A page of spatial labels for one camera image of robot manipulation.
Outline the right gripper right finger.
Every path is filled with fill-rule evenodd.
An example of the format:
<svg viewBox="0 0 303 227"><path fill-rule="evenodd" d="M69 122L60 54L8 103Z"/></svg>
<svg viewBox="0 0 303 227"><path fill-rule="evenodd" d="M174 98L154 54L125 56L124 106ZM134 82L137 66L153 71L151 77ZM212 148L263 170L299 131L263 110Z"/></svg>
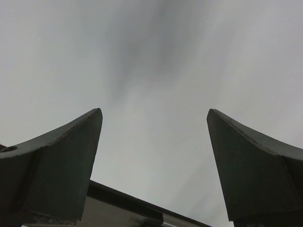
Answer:
<svg viewBox="0 0 303 227"><path fill-rule="evenodd" d="M207 125L228 219L236 227L303 224L303 151L216 109Z"/></svg>

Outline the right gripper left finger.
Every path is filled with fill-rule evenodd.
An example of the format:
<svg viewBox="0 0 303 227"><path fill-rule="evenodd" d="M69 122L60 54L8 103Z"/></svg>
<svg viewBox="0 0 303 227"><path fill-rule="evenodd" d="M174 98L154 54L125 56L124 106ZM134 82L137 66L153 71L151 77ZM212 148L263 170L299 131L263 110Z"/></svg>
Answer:
<svg viewBox="0 0 303 227"><path fill-rule="evenodd" d="M50 132L0 148L0 224L74 225L84 211L102 128L95 108Z"/></svg>

